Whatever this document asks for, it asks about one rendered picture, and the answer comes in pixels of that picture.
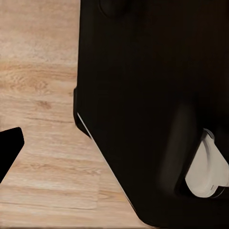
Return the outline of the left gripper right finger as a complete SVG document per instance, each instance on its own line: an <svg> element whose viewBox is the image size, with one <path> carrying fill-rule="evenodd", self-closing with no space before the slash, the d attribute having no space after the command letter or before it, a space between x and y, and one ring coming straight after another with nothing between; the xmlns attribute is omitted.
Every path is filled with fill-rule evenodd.
<svg viewBox="0 0 229 229"><path fill-rule="evenodd" d="M229 129L218 127L214 143L229 164Z"/></svg>

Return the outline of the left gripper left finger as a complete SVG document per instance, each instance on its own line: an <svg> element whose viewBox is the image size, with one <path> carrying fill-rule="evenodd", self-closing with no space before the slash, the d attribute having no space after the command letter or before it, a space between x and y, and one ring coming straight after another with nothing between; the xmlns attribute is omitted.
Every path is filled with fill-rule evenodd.
<svg viewBox="0 0 229 229"><path fill-rule="evenodd" d="M24 146L20 127L0 132L0 183Z"/></svg>

